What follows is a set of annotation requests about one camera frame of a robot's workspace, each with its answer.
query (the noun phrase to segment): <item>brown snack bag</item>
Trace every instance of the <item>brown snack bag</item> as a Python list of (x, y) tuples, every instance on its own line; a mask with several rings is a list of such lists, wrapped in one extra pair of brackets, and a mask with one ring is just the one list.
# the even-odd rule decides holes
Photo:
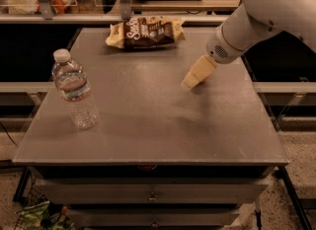
[(183, 20), (167, 17), (132, 18), (111, 26), (106, 44), (118, 48), (142, 48), (186, 39)]

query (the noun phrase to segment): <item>speckled floor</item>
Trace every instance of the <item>speckled floor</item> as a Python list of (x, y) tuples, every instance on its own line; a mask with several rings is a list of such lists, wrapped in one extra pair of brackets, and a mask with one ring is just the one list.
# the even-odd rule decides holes
[[(19, 141), (23, 133), (19, 127), (9, 129), (13, 139)], [(289, 120), (279, 133), (288, 150), (291, 162), (286, 169), (300, 198), (316, 197), (316, 120), (308, 122)], [(13, 157), (16, 146), (0, 127), (0, 160)], [(20, 169), (0, 170), (0, 230), (15, 229), (17, 211), (21, 206), (13, 202)], [(269, 186), (261, 195), (263, 230), (304, 230), (298, 220), (282, 180), (274, 173), (268, 176)], [(241, 215), (225, 230), (258, 229), (255, 204), (243, 205)], [(308, 210), (307, 216), (316, 229), (316, 210)]]

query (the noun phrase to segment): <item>clear plastic bottle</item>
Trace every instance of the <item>clear plastic bottle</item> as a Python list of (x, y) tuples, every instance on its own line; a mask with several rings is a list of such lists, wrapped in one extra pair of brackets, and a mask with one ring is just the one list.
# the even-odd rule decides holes
[(67, 49), (55, 51), (53, 57), (53, 80), (61, 99), (67, 103), (71, 119), (79, 128), (93, 126), (99, 115), (83, 66), (71, 57)]

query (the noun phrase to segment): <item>gray tabletop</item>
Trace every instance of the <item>gray tabletop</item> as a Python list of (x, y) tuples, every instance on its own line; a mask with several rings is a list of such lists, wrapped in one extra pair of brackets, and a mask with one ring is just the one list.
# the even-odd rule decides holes
[(25, 165), (285, 165), (279, 134), (243, 62), (218, 65), (191, 91), (180, 84), (213, 28), (185, 28), (168, 48), (105, 46), (109, 29), (84, 29), (71, 53), (86, 68), (99, 122), (78, 130), (51, 88), (14, 162)]

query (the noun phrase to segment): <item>metal drawer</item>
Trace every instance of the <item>metal drawer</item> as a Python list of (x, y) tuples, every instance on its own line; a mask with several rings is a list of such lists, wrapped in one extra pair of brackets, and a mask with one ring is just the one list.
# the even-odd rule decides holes
[(238, 210), (214, 208), (69, 209), (77, 227), (101, 226), (224, 226), (238, 217)]
[(38, 180), (37, 189), (56, 204), (252, 203), (265, 180), (214, 179), (194, 183), (112, 183), (107, 180)]

